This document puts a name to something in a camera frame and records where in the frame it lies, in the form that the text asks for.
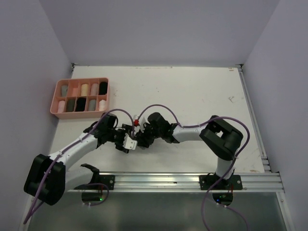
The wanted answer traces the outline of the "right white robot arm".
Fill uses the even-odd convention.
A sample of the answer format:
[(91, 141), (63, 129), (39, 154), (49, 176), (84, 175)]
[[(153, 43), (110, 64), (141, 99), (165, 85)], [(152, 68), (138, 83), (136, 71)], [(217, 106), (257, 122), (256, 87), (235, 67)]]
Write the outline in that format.
[(214, 183), (220, 189), (231, 184), (232, 162), (243, 137), (238, 129), (216, 115), (205, 125), (186, 128), (169, 123), (160, 113), (153, 113), (136, 133), (137, 145), (143, 148), (149, 148), (159, 138), (167, 143), (203, 141), (218, 157)]

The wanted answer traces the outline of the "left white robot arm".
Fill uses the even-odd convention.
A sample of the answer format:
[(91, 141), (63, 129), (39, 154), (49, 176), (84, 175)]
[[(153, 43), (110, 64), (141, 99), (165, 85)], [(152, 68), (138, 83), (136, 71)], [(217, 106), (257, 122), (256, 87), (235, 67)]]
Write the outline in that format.
[(117, 121), (117, 116), (104, 114), (69, 145), (50, 155), (37, 155), (26, 178), (24, 192), (48, 205), (56, 204), (64, 194), (66, 173), (72, 165), (106, 142), (115, 143), (120, 150), (125, 138), (132, 135), (134, 125), (123, 124), (117, 129)]

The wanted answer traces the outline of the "beige navy-trimmed underwear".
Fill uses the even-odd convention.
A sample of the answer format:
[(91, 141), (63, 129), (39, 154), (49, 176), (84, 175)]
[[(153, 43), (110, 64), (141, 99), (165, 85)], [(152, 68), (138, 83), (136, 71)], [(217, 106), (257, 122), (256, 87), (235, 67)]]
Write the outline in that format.
[(80, 89), (80, 96), (87, 96), (88, 95), (88, 84), (82, 84)]

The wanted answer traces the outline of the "plain grey underwear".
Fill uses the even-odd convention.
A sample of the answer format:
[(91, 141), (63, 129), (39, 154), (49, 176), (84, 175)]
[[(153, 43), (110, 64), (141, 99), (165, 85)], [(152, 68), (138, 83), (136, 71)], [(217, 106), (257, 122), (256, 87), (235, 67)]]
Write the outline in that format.
[(66, 97), (68, 91), (68, 85), (62, 85), (61, 86), (61, 97)]

